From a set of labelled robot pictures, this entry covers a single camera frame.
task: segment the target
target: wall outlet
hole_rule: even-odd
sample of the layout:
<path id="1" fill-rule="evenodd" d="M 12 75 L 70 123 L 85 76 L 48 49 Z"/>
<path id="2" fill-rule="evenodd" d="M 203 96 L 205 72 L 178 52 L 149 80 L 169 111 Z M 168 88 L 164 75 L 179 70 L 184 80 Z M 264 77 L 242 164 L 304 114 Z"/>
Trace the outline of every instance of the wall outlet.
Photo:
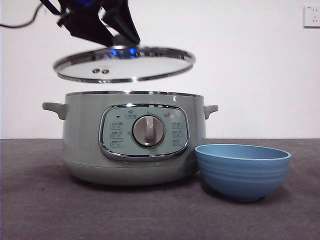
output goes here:
<path id="1" fill-rule="evenodd" d="M 320 5 L 304 6 L 304 22 L 305 28 L 320 28 Z"/>

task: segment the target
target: pot lid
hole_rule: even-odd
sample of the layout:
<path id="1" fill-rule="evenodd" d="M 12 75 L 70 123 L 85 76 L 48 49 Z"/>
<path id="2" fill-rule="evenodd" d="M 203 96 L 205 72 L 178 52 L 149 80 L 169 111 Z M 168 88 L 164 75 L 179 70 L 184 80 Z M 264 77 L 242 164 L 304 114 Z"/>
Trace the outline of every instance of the pot lid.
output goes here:
<path id="1" fill-rule="evenodd" d="M 84 83 L 124 83 L 165 78 L 193 67 L 189 52 L 163 47 L 114 46 L 67 56 L 53 68 L 66 80 Z"/>

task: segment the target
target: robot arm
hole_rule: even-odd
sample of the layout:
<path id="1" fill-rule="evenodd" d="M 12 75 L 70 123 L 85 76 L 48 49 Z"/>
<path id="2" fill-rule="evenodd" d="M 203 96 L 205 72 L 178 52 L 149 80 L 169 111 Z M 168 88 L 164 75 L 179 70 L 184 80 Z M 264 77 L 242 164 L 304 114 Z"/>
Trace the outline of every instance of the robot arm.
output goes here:
<path id="1" fill-rule="evenodd" d="M 61 16 L 57 24 L 60 27 L 63 25 L 74 37 L 107 47 L 140 43 L 128 0 L 58 0 L 60 10 L 50 0 L 40 1 L 52 14 Z M 99 17 L 100 11 L 105 11 L 102 19 Z M 119 35 L 113 36 L 103 22 Z"/>

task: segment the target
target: silver control panel trim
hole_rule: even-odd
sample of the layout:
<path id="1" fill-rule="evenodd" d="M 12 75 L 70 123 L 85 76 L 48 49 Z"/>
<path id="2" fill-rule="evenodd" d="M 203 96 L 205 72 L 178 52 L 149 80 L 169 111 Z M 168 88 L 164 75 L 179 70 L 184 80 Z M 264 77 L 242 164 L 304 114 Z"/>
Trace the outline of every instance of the silver control panel trim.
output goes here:
<path id="1" fill-rule="evenodd" d="M 116 108 L 137 108 L 137 107 L 170 108 L 170 109 L 180 110 L 185 117 L 186 132 L 187 132 L 187 140 L 183 148 L 181 148 L 179 151 L 176 151 L 176 152 L 167 153 L 167 154 L 158 154 L 158 155 L 129 155 L 129 154 L 121 154 L 121 153 L 113 152 L 110 149 L 108 149 L 103 140 L 105 119 L 108 112 Z M 99 126 L 99 133 L 98 133 L 98 144 L 101 152 L 106 157 L 113 160 L 119 160 L 124 162 L 154 162 L 154 161 L 163 161 L 163 160 L 172 159 L 175 156 L 180 156 L 181 154 L 183 154 L 190 144 L 190 131 L 189 131 L 188 117 L 186 112 L 182 108 L 174 105 L 153 104 L 153 103 L 135 103 L 135 104 L 128 103 L 128 104 L 112 105 L 108 107 L 106 110 L 104 110 L 104 112 L 102 113 L 100 126 Z"/>

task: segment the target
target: power cord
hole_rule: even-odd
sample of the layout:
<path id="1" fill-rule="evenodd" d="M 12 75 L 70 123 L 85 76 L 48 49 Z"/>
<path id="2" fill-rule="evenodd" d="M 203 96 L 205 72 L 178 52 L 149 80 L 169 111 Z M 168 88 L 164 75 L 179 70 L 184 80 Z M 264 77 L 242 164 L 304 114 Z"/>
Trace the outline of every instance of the power cord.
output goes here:
<path id="1" fill-rule="evenodd" d="M 7 25 L 7 24 L 1 24 L 0 23 L 0 27 L 8 28 L 8 29 L 19 29 L 19 28 L 24 28 L 26 26 L 29 26 L 30 24 L 32 24 L 36 20 L 37 14 L 39 12 L 39 9 L 42 7 L 42 5 L 43 5 L 42 3 L 40 3 L 38 5 L 38 7 L 35 9 L 33 18 L 30 21 L 28 21 L 28 22 L 26 22 L 24 24 L 20 24 L 20 25 Z"/>

